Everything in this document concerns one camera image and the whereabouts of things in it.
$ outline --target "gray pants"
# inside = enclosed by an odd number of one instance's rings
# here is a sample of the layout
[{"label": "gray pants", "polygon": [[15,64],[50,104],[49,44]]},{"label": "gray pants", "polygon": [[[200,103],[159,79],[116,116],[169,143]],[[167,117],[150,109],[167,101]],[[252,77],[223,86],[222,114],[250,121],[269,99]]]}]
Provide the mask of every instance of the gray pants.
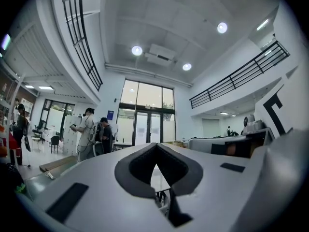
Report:
[{"label": "gray pants", "polygon": [[86,146],[77,146],[77,160],[79,162],[86,160],[86,159],[90,159],[94,157],[93,154],[93,148],[92,148],[93,144],[89,144],[86,148]]}]

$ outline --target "door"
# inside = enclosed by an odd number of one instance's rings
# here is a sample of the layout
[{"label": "door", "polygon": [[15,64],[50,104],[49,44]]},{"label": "door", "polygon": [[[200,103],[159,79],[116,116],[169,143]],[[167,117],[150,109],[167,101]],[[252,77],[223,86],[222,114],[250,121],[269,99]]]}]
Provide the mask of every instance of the door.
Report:
[{"label": "door", "polygon": [[133,145],[162,142],[160,113],[136,111],[133,131]]}]

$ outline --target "white wall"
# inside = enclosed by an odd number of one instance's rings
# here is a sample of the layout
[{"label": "white wall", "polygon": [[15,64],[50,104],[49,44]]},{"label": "white wall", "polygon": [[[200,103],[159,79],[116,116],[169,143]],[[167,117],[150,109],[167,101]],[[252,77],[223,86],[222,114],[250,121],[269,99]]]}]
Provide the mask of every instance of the white wall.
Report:
[{"label": "white wall", "polygon": [[220,135],[222,137],[227,136],[227,128],[228,126],[230,126],[231,130],[237,132],[239,135],[241,133],[241,131],[243,130],[243,120],[245,119],[246,116],[253,114],[254,115],[254,110],[247,112],[247,113],[243,113],[243,114],[239,114],[236,117],[228,117],[228,118],[223,118],[220,120]]},{"label": "white wall", "polygon": [[218,119],[202,119],[203,123],[203,137],[217,137],[221,136],[220,120]]}]

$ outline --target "ceiling vent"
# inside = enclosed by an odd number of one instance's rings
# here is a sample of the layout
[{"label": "ceiling vent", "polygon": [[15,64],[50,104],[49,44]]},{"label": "ceiling vent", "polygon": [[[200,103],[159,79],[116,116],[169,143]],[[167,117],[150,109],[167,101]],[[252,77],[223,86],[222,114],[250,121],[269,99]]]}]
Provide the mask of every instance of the ceiling vent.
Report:
[{"label": "ceiling vent", "polygon": [[168,67],[175,56],[176,52],[156,44],[152,44],[149,53],[145,53],[148,62],[164,67]]}]

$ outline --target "sign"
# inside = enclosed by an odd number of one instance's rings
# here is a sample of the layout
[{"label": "sign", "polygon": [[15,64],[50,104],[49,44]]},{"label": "sign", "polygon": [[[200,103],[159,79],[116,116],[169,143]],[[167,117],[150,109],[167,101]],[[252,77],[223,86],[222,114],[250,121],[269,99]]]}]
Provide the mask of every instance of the sign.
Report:
[{"label": "sign", "polygon": [[114,116],[114,111],[108,111],[108,113],[107,113],[107,119],[108,120],[112,120],[112,117]]}]

